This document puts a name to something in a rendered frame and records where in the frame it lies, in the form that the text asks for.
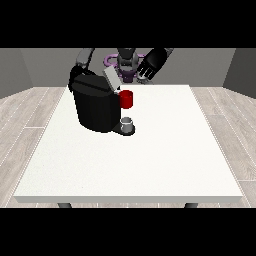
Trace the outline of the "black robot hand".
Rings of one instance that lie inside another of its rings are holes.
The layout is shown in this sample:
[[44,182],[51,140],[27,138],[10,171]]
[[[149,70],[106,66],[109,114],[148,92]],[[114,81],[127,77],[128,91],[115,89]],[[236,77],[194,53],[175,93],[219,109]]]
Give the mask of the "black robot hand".
[[82,66],[76,64],[70,71],[70,77],[69,77],[69,83],[68,83],[68,88],[69,90],[72,90],[72,84],[74,82],[74,79],[81,75],[81,74],[84,74],[84,75],[89,75],[90,74],[90,71],[86,68],[83,68]]
[[163,67],[167,60],[167,52],[164,48],[152,49],[137,68],[138,78],[151,80]]

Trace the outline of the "pale grey machine lid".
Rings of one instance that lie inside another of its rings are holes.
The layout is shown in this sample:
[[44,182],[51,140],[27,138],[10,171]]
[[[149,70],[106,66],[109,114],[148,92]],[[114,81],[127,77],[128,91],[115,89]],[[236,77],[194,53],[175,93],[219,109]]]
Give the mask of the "pale grey machine lid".
[[121,86],[122,82],[113,66],[105,68],[103,70],[103,75],[113,91],[116,91]]

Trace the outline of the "black coffee machine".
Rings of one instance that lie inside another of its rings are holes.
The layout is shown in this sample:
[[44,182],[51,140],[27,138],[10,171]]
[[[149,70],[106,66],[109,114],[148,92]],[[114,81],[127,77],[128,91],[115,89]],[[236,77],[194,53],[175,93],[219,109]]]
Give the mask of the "black coffee machine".
[[74,79],[72,90],[79,122],[85,128],[101,133],[116,132],[123,136],[135,133],[121,131],[119,92],[114,92],[107,79],[98,75],[81,74]]

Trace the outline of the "red pod holder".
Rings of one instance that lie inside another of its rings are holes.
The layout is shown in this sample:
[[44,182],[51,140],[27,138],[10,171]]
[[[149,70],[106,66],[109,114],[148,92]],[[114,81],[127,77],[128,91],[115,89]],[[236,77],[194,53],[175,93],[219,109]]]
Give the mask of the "red pod holder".
[[130,90],[122,90],[119,92],[120,107],[129,109],[133,106],[133,92]]

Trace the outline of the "small grey cup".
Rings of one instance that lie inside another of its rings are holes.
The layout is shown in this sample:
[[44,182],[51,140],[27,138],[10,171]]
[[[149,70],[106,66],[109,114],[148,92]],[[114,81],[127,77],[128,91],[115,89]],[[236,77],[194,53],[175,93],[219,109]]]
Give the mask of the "small grey cup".
[[123,133],[130,133],[133,131],[133,120],[130,117],[123,117],[120,119],[120,126]]

